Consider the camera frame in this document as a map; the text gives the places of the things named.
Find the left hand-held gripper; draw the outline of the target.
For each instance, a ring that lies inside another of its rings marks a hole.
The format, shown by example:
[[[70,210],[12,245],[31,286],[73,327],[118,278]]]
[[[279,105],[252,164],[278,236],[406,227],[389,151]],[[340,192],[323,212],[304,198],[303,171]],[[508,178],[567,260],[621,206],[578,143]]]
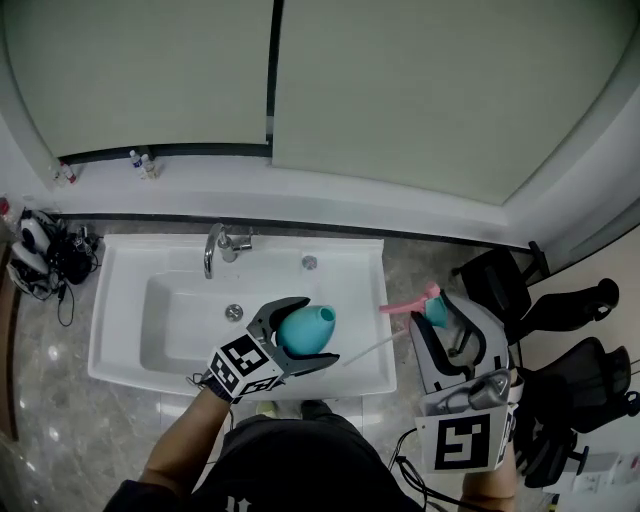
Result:
[[[308,297],[285,297],[264,304],[247,328],[238,326],[214,343],[206,369],[188,381],[237,403],[247,395],[271,391],[282,377],[304,376],[332,366],[340,359],[338,354],[292,355],[278,346],[270,356],[262,346],[272,343],[274,333],[290,314],[309,303]]]

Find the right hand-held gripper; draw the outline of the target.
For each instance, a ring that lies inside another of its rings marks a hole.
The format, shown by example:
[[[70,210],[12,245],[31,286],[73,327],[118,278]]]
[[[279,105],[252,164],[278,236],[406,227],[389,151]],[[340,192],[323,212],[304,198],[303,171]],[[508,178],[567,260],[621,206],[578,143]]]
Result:
[[[501,369],[509,365],[501,321],[466,297],[444,294],[443,300],[445,348],[422,314],[412,312],[409,319],[427,393],[415,418],[423,464],[429,473],[492,471],[506,456],[523,385]],[[483,376],[471,380],[473,375]]]

